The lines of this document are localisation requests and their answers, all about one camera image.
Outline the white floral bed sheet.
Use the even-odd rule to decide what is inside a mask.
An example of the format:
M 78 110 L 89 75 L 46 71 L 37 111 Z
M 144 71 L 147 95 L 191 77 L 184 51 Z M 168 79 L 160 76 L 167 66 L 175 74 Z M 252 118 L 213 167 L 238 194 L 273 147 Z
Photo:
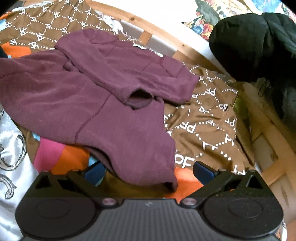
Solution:
M 15 211 L 37 175 L 23 134 L 1 107 L 1 240 L 22 238 Z

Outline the brown PF patterned blanket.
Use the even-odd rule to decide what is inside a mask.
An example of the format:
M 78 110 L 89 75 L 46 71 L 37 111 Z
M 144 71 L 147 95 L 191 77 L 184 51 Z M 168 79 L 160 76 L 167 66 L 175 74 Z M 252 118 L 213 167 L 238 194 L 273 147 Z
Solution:
M 124 43 L 142 43 L 124 33 L 120 22 L 92 9 L 85 1 L 55 1 L 1 16 L 1 47 L 20 57 L 54 47 L 66 33 L 96 29 L 117 35 Z M 182 106 L 165 105 L 165 129 L 176 142 L 175 176 L 178 188 L 168 193 L 162 186 L 139 187 L 127 184 L 106 172 L 101 187 L 120 197 L 165 197 L 181 200 L 201 188 L 193 164 L 200 160 L 214 169 L 225 168 L 245 174 L 252 165 L 236 142 L 237 117 L 233 110 L 237 91 L 226 77 L 198 65 L 188 64 L 200 78 L 192 98 Z

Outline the black puffy jacket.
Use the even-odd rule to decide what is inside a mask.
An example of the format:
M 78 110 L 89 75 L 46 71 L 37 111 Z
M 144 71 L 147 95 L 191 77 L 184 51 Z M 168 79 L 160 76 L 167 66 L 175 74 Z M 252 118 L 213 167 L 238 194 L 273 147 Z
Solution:
M 214 26 L 209 46 L 235 80 L 265 78 L 259 91 L 270 94 L 281 119 L 295 120 L 295 23 L 289 17 L 262 13 L 225 18 Z

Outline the wooden bed frame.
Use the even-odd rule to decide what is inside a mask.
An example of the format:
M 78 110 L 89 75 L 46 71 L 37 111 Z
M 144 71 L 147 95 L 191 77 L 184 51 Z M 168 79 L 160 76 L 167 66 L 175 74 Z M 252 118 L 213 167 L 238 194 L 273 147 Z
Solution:
M 96 11 L 119 21 L 124 32 L 143 45 L 151 46 L 152 40 L 156 40 L 159 42 L 156 51 L 163 53 L 168 48 L 174 59 L 226 77 L 226 84 L 237 91 L 233 105 L 237 117 L 236 142 L 251 169 L 260 172 L 283 208 L 295 209 L 295 140 L 267 102 L 255 94 L 256 88 L 231 78 L 201 37 L 189 43 L 192 34 L 184 27 L 167 30 L 162 19 L 149 22 L 138 15 L 143 5 L 128 11 L 131 4 L 131 1 L 88 1 Z

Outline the colourful floral wall hanging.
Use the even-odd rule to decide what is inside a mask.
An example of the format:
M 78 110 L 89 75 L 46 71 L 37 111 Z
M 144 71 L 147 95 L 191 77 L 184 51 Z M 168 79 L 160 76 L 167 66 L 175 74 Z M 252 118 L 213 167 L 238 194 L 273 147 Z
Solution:
M 214 26 L 222 19 L 236 15 L 254 13 L 280 13 L 295 22 L 295 13 L 282 1 L 195 1 L 195 15 L 183 25 L 203 39 L 209 39 Z

